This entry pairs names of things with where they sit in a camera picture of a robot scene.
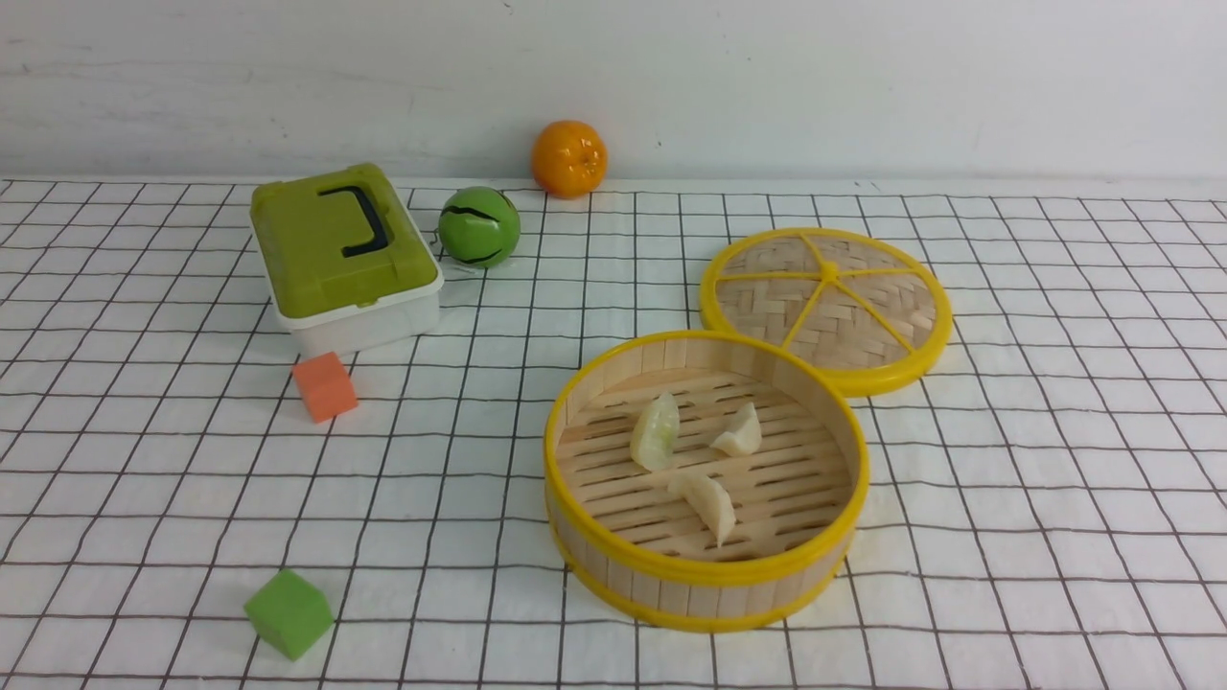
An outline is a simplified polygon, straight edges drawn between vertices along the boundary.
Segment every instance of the orange fruit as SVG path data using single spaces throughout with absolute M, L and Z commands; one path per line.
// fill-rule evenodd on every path
M 533 145 L 533 178 L 555 196 L 574 199 L 600 187 L 609 167 L 605 142 L 578 120 L 550 123 Z

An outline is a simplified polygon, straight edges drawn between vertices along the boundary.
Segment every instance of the yellow spoke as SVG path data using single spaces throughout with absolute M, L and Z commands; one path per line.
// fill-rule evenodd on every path
M 810 253 L 814 254 L 814 263 L 815 263 L 815 265 L 821 266 L 822 265 L 822 252 L 818 252 L 818 247 L 815 243 L 810 242 L 810 238 L 806 237 L 804 232 L 800 233 L 800 235 L 798 235 L 798 237 L 800 237 L 801 242 L 805 242 L 805 246 L 810 248 Z
M 730 275 L 718 276 L 717 282 L 721 280 L 772 280 L 775 277 L 782 279 L 800 279 L 800 280 L 822 280 L 821 274 L 816 273 L 801 273 L 801 271 L 767 271 L 767 273 L 735 273 Z
M 915 269 L 855 269 L 839 271 L 839 277 L 855 277 L 858 275 L 917 275 Z
M 825 280 L 820 282 L 817 290 L 814 291 L 814 295 L 810 295 L 810 298 L 805 301 L 805 306 L 801 307 L 801 313 L 798 314 L 796 320 L 793 322 L 793 328 L 788 329 L 788 335 L 785 335 L 784 340 L 779 344 L 782 350 L 788 350 L 789 343 L 793 341 L 793 338 L 796 338 L 796 331 L 801 329 L 801 324 L 810 317 L 810 312 L 814 309 L 814 306 L 818 303 L 818 295 L 822 293 L 822 289 L 827 285 L 828 282 Z
M 890 333 L 892 336 L 894 336 L 894 339 L 899 341 L 899 345 L 903 345 L 903 347 L 908 352 L 915 352 L 917 351 L 917 349 L 913 347 L 912 344 L 908 343 L 907 339 L 904 339 L 903 335 L 901 335 L 898 330 L 894 330 L 894 327 L 891 325 L 891 323 L 888 320 L 886 320 L 885 318 L 882 318 L 882 314 L 880 314 L 877 312 L 877 309 L 874 308 L 872 304 L 870 304 L 869 302 L 866 302 L 864 297 L 861 297 L 860 295 L 856 295 L 852 290 L 848 290 L 848 286 L 844 285 L 844 284 L 842 284 L 842 282 L 839 282 L 838 280 L 834 281 L 834 285 L 836 285 L 837 289 L 839 289 L 840 292 L 843 292 L 844 295 L 847 295 L 847 296 L 852 297 L 853 300 L 855 300 L 856 303 L 860 304 L 860 307 L 863 309 L 865 309 L 866 312 L 869 312 L 869 316 L 874 317 L 874 319 L 877 320 L 877 323 L 882 324 L 882 328 L 885 328 L 887 333 Z

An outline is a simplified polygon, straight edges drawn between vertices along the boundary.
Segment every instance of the box lid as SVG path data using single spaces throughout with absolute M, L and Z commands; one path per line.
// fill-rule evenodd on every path
M 288 318 L 368 307 L 439 274 L 396 190 L 372 163 L 260 185 L 250 215 Z

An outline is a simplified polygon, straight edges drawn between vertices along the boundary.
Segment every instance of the yellow rim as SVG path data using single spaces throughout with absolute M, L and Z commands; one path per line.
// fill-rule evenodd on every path
M 566 484 L 562 480 L 562 473 L 558 470 L 558 458 L 550 443 L 557 426 L 563 424 L 562 416 L 566 399 L 571 395 L 572 390 L 574 390 L 575 386 L 578 386 L 580 381 L 610 359 L 634 347 L 642 347 L 652 343 L 674 339 L 726 340 L 729 343 L 737 343 L 762 350 L 795 365 L 800 371 L 812 377 L 820 386 L 831 392 L 836 404 L 839 405 L 839 411 L 852 425 L 853 435 L 856 440 L 856 464 L 859 471 L 852 496 L 848 498 L 848 505 L 844 506 L 839 517 L 827 525 L 826 529 L 795 549 L 764 559 L 737 562 L 692 561 L 656 554 L 655 551 L 636 546 L 626 539 L 622 539 L 589 516 L 588 512 L 580 507 L 579 502 L 571 495 L 571 492 L 567 491 Z M 831 551 L 836 544 L 843 540 L 852 532 L 855 527 L 856 518 L 860 516 L 860 511 L 865 505 L 865 496 L 869 492 L 869 448 L 865 446 L 865 436 L 861 432 L 860 424 L 856 421 L 856 416 L 853 414 L 852 408 L 843 399 L 843 397 L 840 397 L 839 393 L 836 392 L 829 383 L 827 383 L 826 378 L 820 374 L 817 370 L 807 366 L 798 356 L 739 333 L 717 333 L 713 330 L 676 330 L 669 333 L 656 333 L 654 335 L 629 340 L 609 350 L 589 362 L 588 366 L 579 370 L 575 376 L 571 377 L 571 381 L 567 382 L 562 393 L 558 394 L 558 398 L 553 403 L 553 408 L 550 410 L 550 419 L 546 422 L 542 446 L 545 451 L 546 491 L 550 492 L 557 502 L 558 510 L 563 513 L 562 516 L 558 516 L 560 519 L 569 522 L 571 525 L 580 533 L 585 541 L 596 546 L 609 559 L 612 559 L 632 570 L 638 570 L 644 575 L 652 575 L 659 578 L 674 580 L 699 587 L 757 584 L 760 582 L 783 577 L 809 566 Z
M 755 630 L 757 627 L 763 627 L 764 625 L 771 625 L 778 620 L 783 620 L 796 611 L 810 605 L 814 599 L 822 593 L 823 589 L 831 584 L 834 580 L 836 573 L 839 572 L 839 566 L 843 565 L 844 557 L 848 555 L 848 549 L 852 546 L 852 540 L 844 546 L 839 557 L 836 559 L 836 565 L 831 567 L 831 572 L 822 577 L 822 581 L 815 584 L 809 592 L 802 593 L 796 599 L 789 602 L 788 604 L 772 609 L 767 613 L 742 616 L 742 618 L 698 618 L 698 616 L 683 616 L 677 614 L 666 614 L 664 611 L 645 607 L 637 602 L 632 602 L 626 597 L 622 597 L 617 592 L 614 592 L 609 587 L 605 587 L 596 581 L 584 567 L 571 555 L 562 540 L 558 538 L 558 529 L 555 527 L 553 521 L 550 521 L 550 534 L 553 537 L 553 543 L 558 548 L 558 552 L 562 554 L 562 560 L 567 562 L 575 577 L 584 583 L 593 594 L 600 600 L 614 607 L 615 609 L 622 611 L 623 614 L 638 619 L 658 627 L 669 627 L 672 630 L 681 630 L 685 632 L 739 632 L 744 630 Z
M 760 242 L 766 242 L 768 239 L 775 239 L 779 237 L 799 237 L 805 242 L 810 250 L 815 253 L 815 257 L 821 262 L 821 254 L 812 242 L 809 241 L 810 237 L 832 237 L 836 239 L 849 239 L 853 242 L 859 242 L 877 249 L 885 254 L 902 262 L 906 269 L 863 269 L 863 270 L 849 270 L 839 271 L 832 276 L 825 275 L 822 271 L 816 273 L 787 273 L 787 274 L 753 274 L 756 277 L 805 277 L 810 280 L 818 281 L 818 287 L 815 290 L 815 295 L 811 296 L 811 303 L 816 301 L 815 296 L 818 291 L 827 289 L 828 286 L 843 291 L 850 295 L 853 300 L 856 300 L 861 307 L 881 323 L 891 335 L 896 338 L 906 349 L 909 350 L 909 355 L 903 357 L 897 362 L 890 365 L 871 368 L 871 370 L 856 370 L 856 371 L 843 371 L 843 370 L 826 370 L 818 368 L 810 362 L 804 360 L 798 360 L 801 362 L 807 371 L 815 372 L 827 382 L 831 383 L 840 394 L 849 398 L 860 398 L 864 395 L 879 395 L 882 393 L 888 393 L 903 388 L 904 386 L 919 379 L 924 376 L 935 363 L 937 359 L 941 357 L 942 350 L 946 349 L 946 343 L 950 340 L 950 334 L 955 328 L 953 309 L 950 306 L 950 298 L 946 296 L 946 291 L 937 282 L 937 279 L 929 271 L 923 264 L 917 262 L 914 258 L 909 257 L 904 252 L 891 247 L 885 242 L 874 239 L 872 237 L 865 237 L 863 235 L 856 235 L 854 232 L 848 232 L 843 230 L 829 230 L 825 227 L 789 227 L 782 230 L 772 230 L 768 232 L 761 232 L 758 235 L 752 235 L 735 242 L 724 248 L 723 252 L 712 259 L 710 265 L 708 265 L 707 271 L 703 274 L 703 281 L 699 285 L 698 302 L 699 302 L 699 314 L 703 318 L 703 325 L 717 330 L 720 333 L 735 333 L 737 330 L 729 323 L 729 319 L 724 316 L 724 309 L 720 308 L 720 302 L 715 296 L 715 287 L 718 284 L 726 280 L 744 280 L 744 276 L 733 275 L 723 276 L 725 266 L 728 263 L 744 252 L 745 249 L 758 244 Z M 859 275 L 915 275 L 919 277 L 929 292 L 933 295 L 934 306 L 936 308 L 937 316 L 934 319 L 933 333 L 929 334 L 929 339 L 919 347 L 914 347 L 910 343 L 904 341 L 899 334 L 891 327 L 871 306 L 854 295 L 848 290 L 838 277 L 853 277 Z

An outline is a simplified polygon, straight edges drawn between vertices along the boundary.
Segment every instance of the black stripe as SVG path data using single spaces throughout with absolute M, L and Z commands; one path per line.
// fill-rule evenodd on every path
M 492 252 L 490 254 L 486 254 L 485 257 L 477 257 L 476 259 L 458 259 L 458 260 L 461 264 L 476 264 L 479 262 L 485 262 L 487 259 L 493 259 L 494 257 L 498 255 L 498 252 Z
M 490 215 L 487 212 L 479 211 L 477 209 L 470 209 L 467 206 L 448 206 L 447 209 L 443 209 L 443 212 L 444 214 L 469 214 L 471 216 L 477 216 L 479 219 L 486 219 L 488 221 L 498 221 L 498 219 L 496 219 L 494 216 L 492 216 L 492 215 Z

